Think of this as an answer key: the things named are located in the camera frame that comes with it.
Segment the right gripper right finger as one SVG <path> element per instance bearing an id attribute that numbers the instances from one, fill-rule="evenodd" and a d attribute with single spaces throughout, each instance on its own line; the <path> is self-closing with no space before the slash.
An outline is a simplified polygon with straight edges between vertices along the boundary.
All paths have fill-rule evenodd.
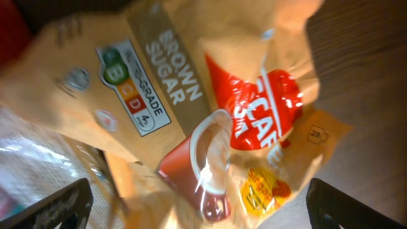
<path id="1" fill-rule="evenodd" d="M 312 229 L 406 229 L 318 178 L 310 181 L 306 203 Z"/>

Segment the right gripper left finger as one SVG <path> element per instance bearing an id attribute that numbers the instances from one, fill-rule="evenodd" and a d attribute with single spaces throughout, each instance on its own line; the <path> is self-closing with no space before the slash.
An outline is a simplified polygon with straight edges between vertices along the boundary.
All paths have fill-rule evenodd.
<path id="1" fill-rule="evenodd" d="M 85 229 L 93 205 L 88 179 L 81 178 L 1 221 L 1 228 Z"/>

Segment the tissue multipack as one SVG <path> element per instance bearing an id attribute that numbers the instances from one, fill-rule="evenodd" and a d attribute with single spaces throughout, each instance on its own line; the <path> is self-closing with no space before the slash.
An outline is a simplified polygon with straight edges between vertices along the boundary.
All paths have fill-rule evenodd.
<path id="1" fill-rule="evenodd" d="M 87 228 L 124 228 L 121 200 L 101 150 L 31 124 L 1 108 L 1 188 L 28 207 L 86 178 L 93 195 Z"/>

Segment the brown sugar coffee bag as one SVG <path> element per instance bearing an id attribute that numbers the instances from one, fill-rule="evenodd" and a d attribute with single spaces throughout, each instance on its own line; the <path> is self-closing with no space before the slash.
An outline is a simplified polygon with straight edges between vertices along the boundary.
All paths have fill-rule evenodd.
<path id="1" fill-rule="evenodd" d="M 136 159 L 131 228 L 257 228 L 350 127 L 314 108 L 305 27 L 321 0 L 138 1 L 46 26 L 1 72 L 1 102 Z"/>

